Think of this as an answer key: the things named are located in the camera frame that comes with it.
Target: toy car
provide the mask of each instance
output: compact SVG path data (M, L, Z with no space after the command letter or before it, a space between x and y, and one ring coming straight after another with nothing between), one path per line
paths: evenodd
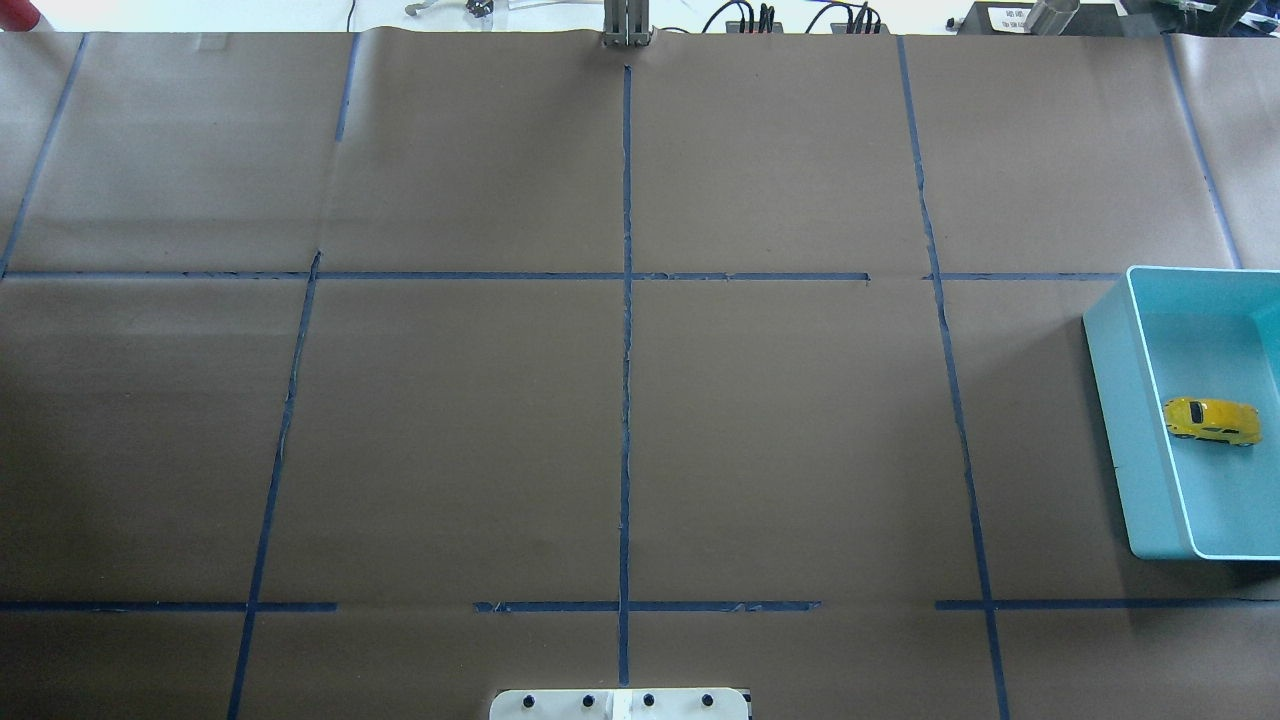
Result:
M1258 409L1230 400L1175 397L1165 402L1165 427L1176 438L1249 447L1262 442Z

